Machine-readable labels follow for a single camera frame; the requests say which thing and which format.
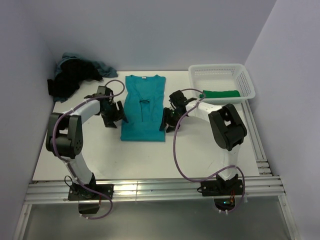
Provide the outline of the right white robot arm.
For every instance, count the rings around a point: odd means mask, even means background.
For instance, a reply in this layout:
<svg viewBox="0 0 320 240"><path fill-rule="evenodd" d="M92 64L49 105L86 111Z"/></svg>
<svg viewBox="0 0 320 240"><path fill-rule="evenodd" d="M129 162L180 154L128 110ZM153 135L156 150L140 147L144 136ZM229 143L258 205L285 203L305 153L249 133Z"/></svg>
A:
<svg viewBox="0 0 320 240"><path fill-rule="evenodd" d="M159 130L177 134L184 117L193 114L210 124L213 138L222 153L219 157L222 168L200 180L197 189L204 197L235 196L245 193L245 178L238 167L241 144L247 136L247 128L233 104L223 106L205 103L204 98L186 98L183 90L169 96L170 107L165 107Z"/></svg>

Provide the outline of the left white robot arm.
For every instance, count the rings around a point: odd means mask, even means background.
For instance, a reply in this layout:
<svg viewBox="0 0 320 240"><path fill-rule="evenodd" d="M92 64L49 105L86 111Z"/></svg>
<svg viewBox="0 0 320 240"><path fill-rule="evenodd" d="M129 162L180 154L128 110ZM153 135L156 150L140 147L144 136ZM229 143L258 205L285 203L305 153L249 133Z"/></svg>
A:
<svg viewBox="0 0 320 240"><path fill-rule="evenodd" d="M116 129L116 122L127 122L122 102L114 101L118 95L102 85L75 108L64 113L54 112L49 117L45 147L65 164L72 180L70 191L81 200L91 200L103 194L82 155L82 125L93 116L101 116L106 128Z"/></svg>

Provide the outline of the teal t-shirt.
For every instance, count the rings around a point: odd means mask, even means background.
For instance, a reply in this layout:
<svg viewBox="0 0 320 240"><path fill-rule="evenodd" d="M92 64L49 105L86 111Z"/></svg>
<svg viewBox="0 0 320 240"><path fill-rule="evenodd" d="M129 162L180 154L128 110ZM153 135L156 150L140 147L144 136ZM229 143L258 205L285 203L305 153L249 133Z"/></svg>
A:
<svg viewBox="0 0 320 240"><path fill-rule="evenodd" d="M125 77L127 95L124 113L127 122L121 125L123 142L164 142L160 130L163 117L166 78L164 76Z"/></svg>

